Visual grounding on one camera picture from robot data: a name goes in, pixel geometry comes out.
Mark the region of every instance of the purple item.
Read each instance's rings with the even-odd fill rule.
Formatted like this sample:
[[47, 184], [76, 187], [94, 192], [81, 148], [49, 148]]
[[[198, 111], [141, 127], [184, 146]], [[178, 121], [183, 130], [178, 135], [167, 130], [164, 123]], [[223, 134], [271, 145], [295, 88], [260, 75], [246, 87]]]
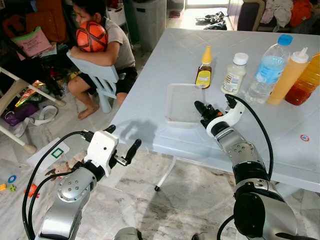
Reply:
[[15, 126], [38, 110], [39, 108], [35, 104], [25, 103], [14, 111], [7, 111], [3, 113], [1, 117], [10, 124], [10, 126]]

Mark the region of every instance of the gray trash can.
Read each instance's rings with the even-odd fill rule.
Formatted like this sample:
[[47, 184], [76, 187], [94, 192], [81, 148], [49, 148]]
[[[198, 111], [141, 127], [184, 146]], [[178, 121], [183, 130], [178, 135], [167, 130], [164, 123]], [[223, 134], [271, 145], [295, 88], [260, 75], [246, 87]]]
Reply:
[[133, 0], [141, 47], [153, 51], [166, 29], [167, 0]]

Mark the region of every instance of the child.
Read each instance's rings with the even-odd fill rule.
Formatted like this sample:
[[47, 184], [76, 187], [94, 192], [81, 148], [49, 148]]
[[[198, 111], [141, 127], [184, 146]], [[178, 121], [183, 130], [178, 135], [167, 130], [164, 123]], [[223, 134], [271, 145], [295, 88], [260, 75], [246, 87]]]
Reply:
[[[72, 0], [72, 3], [76, 14], [76, 22], [79, 25], [87, 21], [95, 21], [104, 26], [108, 33], [108, 46], [105, 52], [84, 52], [74, 46], [69, 50], [70, 54], [76, 59], [96, 65], [114, 65], [118, 75], [125, 74], [125, 77], [119, 79], [116, 83], [116, 100], [118, 105], [121, 105], [138, 75], [130, 42], [122, 29], [105, 17], [106, 5], [104, 0]], [[98, 110], [99, 105], [95, 104], [88, 94], [93, 94], [96, 88], [91, 78], [84, 73], [80, 73], [69, 81], [69, 91], [87, 106], [86, 110], [79, 113], [78, 118], [80, 120]]]

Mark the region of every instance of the ball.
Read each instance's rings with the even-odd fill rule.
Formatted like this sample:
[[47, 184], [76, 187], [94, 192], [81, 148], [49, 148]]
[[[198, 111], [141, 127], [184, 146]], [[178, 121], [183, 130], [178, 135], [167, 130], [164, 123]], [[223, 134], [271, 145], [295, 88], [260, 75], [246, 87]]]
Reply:
[[76, 30], [76, 41], [84, 52], [104, 52], [108, 45], [108, 33], [95, 21], [86, 21]]

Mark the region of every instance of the blue bottle cap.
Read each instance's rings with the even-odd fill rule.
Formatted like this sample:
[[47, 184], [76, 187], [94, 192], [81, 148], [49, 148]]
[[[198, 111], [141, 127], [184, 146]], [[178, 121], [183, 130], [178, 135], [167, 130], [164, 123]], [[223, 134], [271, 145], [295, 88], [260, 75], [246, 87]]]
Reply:
[[288, 34], [282, 34], [278, 38], [278, 44], [283, 45], [283, 46], [288, 46], [291, 44], [293, 37]]

